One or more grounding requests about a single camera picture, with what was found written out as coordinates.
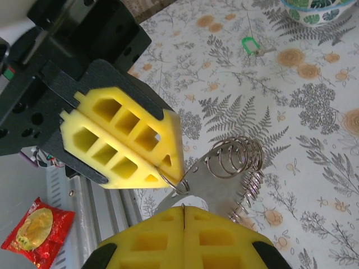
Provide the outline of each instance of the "metal spring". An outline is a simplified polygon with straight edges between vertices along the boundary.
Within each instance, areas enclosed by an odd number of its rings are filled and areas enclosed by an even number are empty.
[[[228,145],[229,156],[227,161],[230,162],[232,167],[231,170],[223,164],[223,145]],[[263,184],[264,174],[261,171],[264,161],[263,149],[257,140],[252,140],[245,136],[230,137],[219,141],[211,147],[209,152],[212,152],[216,148],[220,167],[223,168],[228,175],[222,176],[213,172],[210,162],[208,161],[210,159],[210,154],[208,154],[208,158],[205,161],[212,175],[222,179],[230,179],[239,173],[243,173],[241,177],[242,190],[236,192],[238,199],[234,200],[237,206],[228,214],[233,222],[239,223],[239,221],[242,220],[240,212],[243,211],[248,214],[248,211],[243,206],[244,201],[247,203],[248,207],[251,208],[251,201],[255,201],[258,198],[260,193],[259,189],[261,184]]]
[[[232,170],[226,168],[223,164],[223,145],[228,145],[228,156],[226,162],[230,162]],[[215,173],[211,168],[209,159],[211,158],[211,152],[217,149],[217,157],[221,168],[228,174],[222,176],[219,173]],[[230,179],[243,171],[253,170],[260,171],[263,165],[263,149],[257,140],[252,140],[245,136],[230,137],[225,140],[218,141],[209,150],[208,157],[205,159],[208,170],[217,178]]]

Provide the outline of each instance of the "food wrapper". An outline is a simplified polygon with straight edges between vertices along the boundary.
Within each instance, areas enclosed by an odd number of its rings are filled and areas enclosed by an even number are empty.
[[[37,198],[1,248],[24,255],[39,269],[49,269],[74,216],[72,211],[51,207]]]

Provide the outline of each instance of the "tablecloth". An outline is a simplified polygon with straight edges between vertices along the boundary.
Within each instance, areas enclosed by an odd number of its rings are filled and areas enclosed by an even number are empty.
[[[142,24],[153,42],[130,70],[181,117],[186,169],[222,138],[261,142],[265,182],[241,223],[293,268],[359,266],[358,17],[312,29],[279,0],[178,0]],[[277,51],[248,55],[247,36]],[[144,219],[169,191],[135,190]]]

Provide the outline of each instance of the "yellow foam gripper pad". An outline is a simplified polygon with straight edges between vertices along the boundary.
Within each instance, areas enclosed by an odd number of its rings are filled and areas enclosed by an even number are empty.
[[[156,167],[77,110],[63,111],[60,126],[64,149],[105,177],[108,189],[163,188]]]
[[[185,174],[179,116],[163,109],[158,120],[117,87],[79,92],[77,110],[178,184]]]
[[[182,269],[183,211],[174,207],[103,241],[117,245],[106,269]]]
[[[253,242],[265,236],[196,207],[173,207],[105,240],[106,269],[267,269]]]

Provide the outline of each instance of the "ceramic bowl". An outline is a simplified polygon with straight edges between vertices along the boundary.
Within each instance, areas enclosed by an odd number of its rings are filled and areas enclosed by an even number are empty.
[[[288,4],[290,1],[299,2],[304,0],[282,0],[282,3],[293,20],[300,22],[307,27],[317,27],[336,20],[344,11],[352,7],[357,0],[339,0],[337,4],[334,3],[334,5],[331,4],[330,6],[322,8],[297,7]]]
[[[284,0],[285,3],[293,7],[301,8],[323,8],[335,6],[341,3],[341,0]]]

